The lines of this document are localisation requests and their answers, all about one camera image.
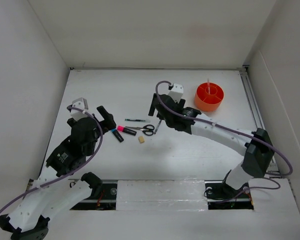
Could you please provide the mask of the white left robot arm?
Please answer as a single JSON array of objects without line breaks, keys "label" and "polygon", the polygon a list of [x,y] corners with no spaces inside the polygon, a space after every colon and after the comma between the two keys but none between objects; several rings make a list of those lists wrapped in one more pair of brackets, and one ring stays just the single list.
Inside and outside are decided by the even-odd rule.
[{"label": "white left robot arm", "polygon": [[31,189],[0,209],[0,228],[11,233],[12,240],[43,240],[57,214],[86,198],[99,198],[104,194],[102,180],[88,172],[62,197],[55,197],[59,187],[97,154],[104,134],[116,128],[113,115],[103,106],[97,107],[102,121],[77,103],[69,105],[67,110],[71,115],[67,120],[70,135],[53,150]]}]

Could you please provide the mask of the red translucent highlighter pen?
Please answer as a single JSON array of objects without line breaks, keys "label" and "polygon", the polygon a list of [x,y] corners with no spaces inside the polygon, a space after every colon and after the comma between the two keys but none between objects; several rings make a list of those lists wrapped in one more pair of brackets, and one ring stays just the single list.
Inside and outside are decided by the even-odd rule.
[{"label": "red translucent highlighter pen", "polygon": [[211,86],[210,86],[210,79],[207,78],[207,92],[210,95],[211,94]]}]

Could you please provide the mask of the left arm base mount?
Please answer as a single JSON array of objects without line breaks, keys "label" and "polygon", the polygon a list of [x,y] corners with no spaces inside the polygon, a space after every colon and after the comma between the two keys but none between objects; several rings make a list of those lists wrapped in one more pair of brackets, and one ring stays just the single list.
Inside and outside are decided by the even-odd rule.
[{"label": "left arm base mount", "polygon": [[114,211],[117,205],[118,181],[101,180],[92,172],[85,173],[80,179],[70,179],[73,188],[78,181],[88,183],[90,196],[74,205],[73,211]]}]

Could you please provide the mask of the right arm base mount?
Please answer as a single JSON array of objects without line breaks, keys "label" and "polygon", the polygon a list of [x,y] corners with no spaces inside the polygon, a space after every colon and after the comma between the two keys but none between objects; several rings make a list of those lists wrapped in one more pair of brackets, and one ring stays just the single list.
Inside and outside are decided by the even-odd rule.
[{"label": "right arm base mount", "polygon": [[254,210],[249,189],[239,195],[246,188],[249,188],[248,183],[233,190],[220,180],[210,180],[205,182],[203,196],[207,199],[209,210]]}]

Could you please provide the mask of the green gel pen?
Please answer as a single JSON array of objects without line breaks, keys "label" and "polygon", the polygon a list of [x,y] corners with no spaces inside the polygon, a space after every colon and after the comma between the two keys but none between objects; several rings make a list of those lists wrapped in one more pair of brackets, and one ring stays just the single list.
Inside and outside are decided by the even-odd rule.
[{"label": "green gel pen", "polygon": [[134,118],[125,118],[124,121],[126,122],[139,122],[139,123],[150,123],[149,119],[134,119]]}]

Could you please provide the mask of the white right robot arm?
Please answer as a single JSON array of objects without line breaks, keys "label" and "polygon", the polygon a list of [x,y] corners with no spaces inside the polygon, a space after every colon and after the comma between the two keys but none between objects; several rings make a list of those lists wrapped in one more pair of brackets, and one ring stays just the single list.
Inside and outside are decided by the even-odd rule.
[{"label": "white right robot arm", "polygon": [[274,151],[268,147],[271,141],[266,130],[258,128],[239,135],[217,127],[205,114],[184,105],[184,99],[175,102],[167,94],[155,93],[148,114],[156,115],[169,128],[178,132],[208,138],[243,156],[243,160],[226,174],[222,183],[212,188],[213,199],[232,198],[249,180],[265,176],[274,155]]}]

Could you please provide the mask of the black gel pen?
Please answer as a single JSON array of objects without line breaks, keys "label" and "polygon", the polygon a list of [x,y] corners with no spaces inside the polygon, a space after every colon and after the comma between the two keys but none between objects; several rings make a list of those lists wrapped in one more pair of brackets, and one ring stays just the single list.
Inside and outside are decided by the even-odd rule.
[{"label": "black gel pen", "polygon": [[160,119],[159,122],[158,122],[158,124],[157,124],[157,126],[155,127],[154,132],[153,132],[154,135],[157,133],[157,131],[158,131],[158,129],[159,129],[161,123],[162,123],[162,120]]}]

